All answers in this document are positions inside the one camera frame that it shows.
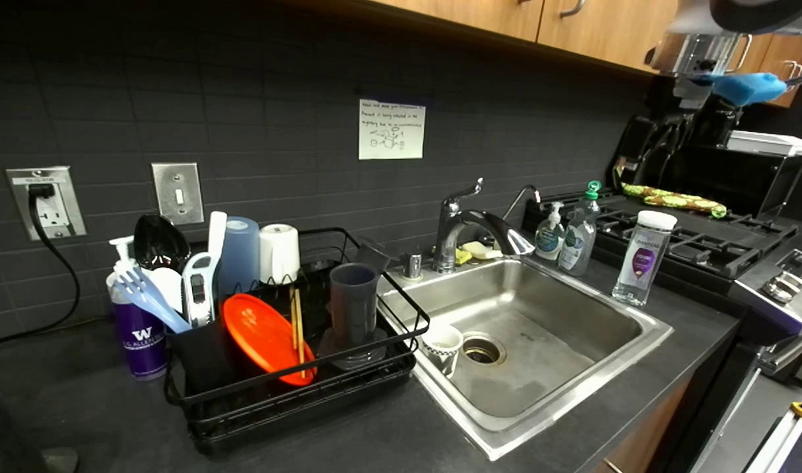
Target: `metal basin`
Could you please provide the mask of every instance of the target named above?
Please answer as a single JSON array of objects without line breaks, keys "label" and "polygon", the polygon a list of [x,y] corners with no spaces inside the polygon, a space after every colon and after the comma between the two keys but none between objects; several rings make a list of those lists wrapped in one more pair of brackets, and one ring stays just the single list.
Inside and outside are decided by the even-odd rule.
[{"label": "metal basin", "polygon": [[[524,445],[651,353],[669,327],[535,261],[431,273],[401,289],[464,345],[442,377],[418,353],[418,378],[491,460]],[[412,320],[397,291],[384,311]]]}]

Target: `countertop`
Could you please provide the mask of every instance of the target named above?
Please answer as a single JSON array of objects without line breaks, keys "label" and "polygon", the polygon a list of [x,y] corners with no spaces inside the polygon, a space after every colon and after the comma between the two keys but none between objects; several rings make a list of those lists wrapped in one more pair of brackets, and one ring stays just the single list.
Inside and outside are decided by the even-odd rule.
[{"label": "countertop", "polygon": [[[610,291],[614,268],[591,264],[585,285]],[[521,450],[489,462],[409,377],[343,411],[255,437],[216,457],[195,453],[161,382],[132,382],[112,327],[91,324],[0,348],[0,391],[38,446],[74,446],[78,473],[124,471],[589,471],[638,415],[683,382],[736,327],[734,318],[654,289],[644,314],[676,331],[642,362]]]}]

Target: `paper sign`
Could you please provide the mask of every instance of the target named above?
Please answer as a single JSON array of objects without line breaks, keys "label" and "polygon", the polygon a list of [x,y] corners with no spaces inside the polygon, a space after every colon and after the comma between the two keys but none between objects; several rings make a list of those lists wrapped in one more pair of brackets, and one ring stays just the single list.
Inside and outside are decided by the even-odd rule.
[{"label": "paper sign", "polygon": [[360,161],[420,161],[426,109],[404,103],[357,103],[357,159]]}]

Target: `black dish rack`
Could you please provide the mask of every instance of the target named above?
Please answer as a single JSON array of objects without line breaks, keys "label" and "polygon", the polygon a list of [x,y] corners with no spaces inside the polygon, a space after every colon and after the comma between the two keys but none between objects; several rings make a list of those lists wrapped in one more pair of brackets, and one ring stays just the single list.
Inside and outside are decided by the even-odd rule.
[{"label": "black dish rack", "polygon": [[[372,396],[406,378],[416,365],[412,353],[418,349],[418,336],[429,331],[429,316],[387,270],[382,273],[384,282],[400,291],[406,306],[401,307],[401,318],[379,297],[379,331],[384,336],[343,353],[321,349],[326,348],[321,339],[330,327],[328,270],[346,261],[379,264],[375,256],[379,253],[354,243],[343,230],[299,231],[303,268],[295,285],[303,294],[303,329],[304,341],[316,353],[313,362],[262,374],[229,339],[220,320],[169,339],[171,362],[163,394],[171,404],[183,411],[190,437],[199,453],[216,456],[225,445],[268,435],[270,425],[274,432],[295,425],[304,419],[321,415],[324,411],[335,411],[360,396]],[[253,294],[288,316],[288,287],[258,285]],[[317,368],[313,383],[286,386],[278,382],[278,377],[303,368]]]}]

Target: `sink drain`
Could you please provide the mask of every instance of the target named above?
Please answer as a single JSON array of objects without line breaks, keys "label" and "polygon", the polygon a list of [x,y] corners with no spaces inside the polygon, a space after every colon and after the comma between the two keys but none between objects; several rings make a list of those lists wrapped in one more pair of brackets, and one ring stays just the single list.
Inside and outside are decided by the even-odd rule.
[{"label": "sink drain", "polygon": [[462,356],[470,357],[474,362],[483,362],[483,365],[491,365],[491,362],[502,360],[502,349],[489,339],[462,341]]}]

